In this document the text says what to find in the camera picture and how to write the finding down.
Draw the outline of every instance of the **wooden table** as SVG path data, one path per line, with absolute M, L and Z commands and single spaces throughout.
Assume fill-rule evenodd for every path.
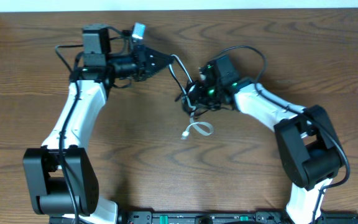
M 48 136 L 66 101 L 68 72 L 53 47 L 81 43 L 84 24 L 129 29 L 136 21 L 147 24 L 148 46 L 179 55 L 194 77 L 223 48 L 265 53 L 261 82 L 293 103 L 323 106 L 351 163 L 350 180 L 328 190 L 323 208 L 358 211 L 358 9 L 0 13 L 0 223 L 47 222 L 32 211 L 22 157 Z M 261 67 L 251 51 L 232 56 L 243 76 Z M 179 92 L 168 70 L 110 92 L 89 145 L 101 194 L 156 211 L 283 208 L 291 182 L 271 131 L 217 111 L 201 117 L 214 125 L 212 136 L 192 131 L 183 141 Z

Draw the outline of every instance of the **white cable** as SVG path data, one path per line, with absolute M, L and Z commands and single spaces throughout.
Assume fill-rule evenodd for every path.
M 183 65 L 183 63 L 181 62 L 180 58 L 177 56 L 177 55 L 171 55 L 171 56 L 174 56 L 177 60 L 177 62 L 179 63 L 180 67 L 183 69 L 183 71 L 186 73 L 188 79 L 190 82 L 193 82 L 193 80 L 191 79 L 189 73 L 187 72 L 185 66 Z M 172 67 L 172 64 L 170 64 L 169 66 L 169 71 L 171 72 L 171 75 L 173 77 L 175 77 L 176 79 L 177 76 L 175 75 L 175 72 L 173 71 L 173 67 Z M 186 93 L 186 90 L 184 89 L 184 87 L 179 83 L 180 85 L 180 88 L 182 89 L 182 91 L 184 93 Z M 186 98 L 186 101 L 188 103 L 188 106 L 193 110 L 193 112 L 190 114 L 190 124 L 187 126 L 186 130 L 182 133 L 181 135 L 181 138 L 182 139 L 187 139 L 187 137 L 189 136 L 190 134 L 190 128 L 193 127 L 197 132 L 199 132 L 200 134 L 204 135 L 204 136 L 209 136 L 210 134 L 214 133 L 214 127 L 212 126 L 212 124 L 209 124 L 208 122 L 203 122 L 203 121 L 197 121 L 195 122 L 194 121 L 194 115 L 195 115 L 195 109 L 196 107 L 191 105 L 190 103 L 190 99 L 189 97 L 187 96 L 187 94 L 184 96 Z M 203 130 L 202 128 L 200 128 L 199 126 L 206 126 L 208 128 L 208 132 Z

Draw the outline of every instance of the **white wall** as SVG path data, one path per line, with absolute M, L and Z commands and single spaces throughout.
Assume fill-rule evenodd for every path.
M 0 0 L 0 12 L 358 7 L 358 0 Z

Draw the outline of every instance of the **wooden surface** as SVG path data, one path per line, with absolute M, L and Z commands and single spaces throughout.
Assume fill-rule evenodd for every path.
M 32 211 L 22 156 L 48 136 L 67 97 L 68 73 L 53 47 L 80 43 L 84 24 L 128 29 L 135 21 L 148 25 L 148 46 L 179 55 L 194 77 L 223 48 L 265 53 L 262 84 L 293 103 L 323 106 L 351 163 L 350 180 L 327 191 L 323 208 L 358 211 L 358 9 L 17 13 L 0 14 L 0 223 L 46 222 Z M 232 55 L 244 76 L 259 71 L 256 54 Z M 217 111 L 201 117 L 212 136 L 192 131 L 183 141 L 188 117 L 177 94 L 168 70 L 110 92 L 89 145 L 101 193 L 126 208 L 283 208 L 291 183 L 271 131 Z

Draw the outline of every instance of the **wood grain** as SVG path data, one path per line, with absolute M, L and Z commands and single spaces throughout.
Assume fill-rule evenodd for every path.
M 288 101 L 323 106 L 351 163 L 349 182 L 329 190 L 323 208 L 358 211 L 358 9 L 0 13 L 0 223 L 47 221 L 31 209 L 22 156 L 47 137 L 67 97 L 54 45 L 80 43 L 84 24 L 128 29 L 135 21 L 148 25 L 147 45 L 179 55 L 194 76 L 225 47 L 265 53 L 262 83 Z M 260 69 L 252 52 L 232 56 L 244 76 Z M 182 141 L 188 117 L 173 101 L 178 93 L 167 70 L 110 92 L 89 146 L 101 193 L 125 208 L 283 208 L 291 183 L 270 130 L 217 111 L 202 117 L 212 136 L 192 132 Z

